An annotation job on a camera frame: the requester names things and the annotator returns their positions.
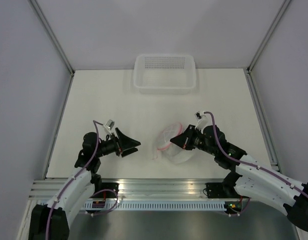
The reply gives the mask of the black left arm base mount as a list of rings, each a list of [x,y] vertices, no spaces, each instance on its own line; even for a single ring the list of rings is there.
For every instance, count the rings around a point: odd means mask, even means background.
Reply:
[[[95,190],[93,198],[97,199],[112,199],[115,198],[115,194],[119,191],[119,183],[115,182],[103,182]]]

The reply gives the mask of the white mesh laundry bag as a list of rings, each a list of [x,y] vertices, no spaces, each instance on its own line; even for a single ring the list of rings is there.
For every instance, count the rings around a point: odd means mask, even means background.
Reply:
[[[193,150],[186,151],[170,142],[171,138],[177,137],[183,132],[184,127],[180,122],[175,122],[160,131],[152,145],[151,160],[166,158],[172,164],[178,165],[192,159],[195,156]]]

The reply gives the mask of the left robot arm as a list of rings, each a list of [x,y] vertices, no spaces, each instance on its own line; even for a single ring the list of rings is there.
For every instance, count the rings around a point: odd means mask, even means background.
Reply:
[[[119,128],[109,132],[105,140],[97,130],[86,133],[70,177],[46,204],[37,204],[32,209],[28,239],[68,239],[72,222],[84,203],[91,197],[98,198],[106,190],[97,173],[100,158],[109,154],[123,158],[137,152],[140,145]]]

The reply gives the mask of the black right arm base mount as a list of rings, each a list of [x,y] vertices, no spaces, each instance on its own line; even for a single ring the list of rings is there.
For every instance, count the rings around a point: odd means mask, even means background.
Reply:
[[[211,199],[232,199],[235,198],[234,194],[230,194],[224,191],[221,182],[207,182],[204,188],[204,193],[207,198]]]

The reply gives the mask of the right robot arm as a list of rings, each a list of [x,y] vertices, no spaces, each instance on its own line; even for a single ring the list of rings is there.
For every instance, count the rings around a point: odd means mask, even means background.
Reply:
[[[211,154],[220,167],[229,170],[222,182],[225,196],[240,195],[262,202],[308,232],[308,182],[294,180],[259,165],[243,149],[228,142],[217,126],[207,126],[200,131],[189,125],[170,141],[187,151],[199,149]]]

